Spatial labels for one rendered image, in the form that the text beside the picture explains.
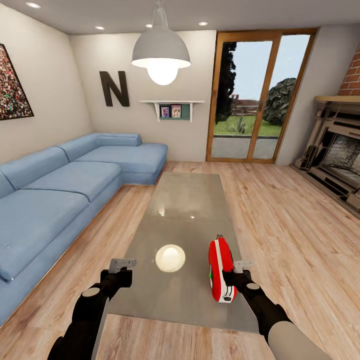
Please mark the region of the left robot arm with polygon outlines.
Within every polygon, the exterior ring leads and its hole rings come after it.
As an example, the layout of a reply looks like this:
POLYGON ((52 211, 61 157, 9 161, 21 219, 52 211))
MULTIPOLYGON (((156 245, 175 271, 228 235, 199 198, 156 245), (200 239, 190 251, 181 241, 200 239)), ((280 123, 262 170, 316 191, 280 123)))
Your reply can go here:
POLYGON ((110 300, 120 288, 130 288, 134 258, 113 258, 100 274, 100 283, 81 293, 65 336, 54 343, 47 360, 96 360, 110 300))

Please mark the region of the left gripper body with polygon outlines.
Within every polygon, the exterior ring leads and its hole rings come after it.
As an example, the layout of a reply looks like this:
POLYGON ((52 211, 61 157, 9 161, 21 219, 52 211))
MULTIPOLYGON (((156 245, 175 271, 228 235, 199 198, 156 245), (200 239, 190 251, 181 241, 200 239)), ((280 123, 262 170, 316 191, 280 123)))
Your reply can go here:
POLYGON ((130 288, 132 285, 133 271, 120 270, 117 273, 109 273, 108 269, 104 269, 100 274, 100 282, 110 280, 115 285, 115 292, 117 293, 120 288, 130 288))

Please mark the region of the radio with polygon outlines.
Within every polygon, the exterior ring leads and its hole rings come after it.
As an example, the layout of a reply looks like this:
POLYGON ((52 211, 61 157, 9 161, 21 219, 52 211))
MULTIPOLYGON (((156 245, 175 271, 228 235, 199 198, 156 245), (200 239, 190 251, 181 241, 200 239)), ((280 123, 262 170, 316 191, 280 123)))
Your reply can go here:
POLYGON ((223 272, 231 272, 235 269, 234 260, 229 244, 223 236, 210 243, 208 250, 210 286, 213 298, 218 303, 231 303, 237 295, 235 286, 227 286, 223 272))

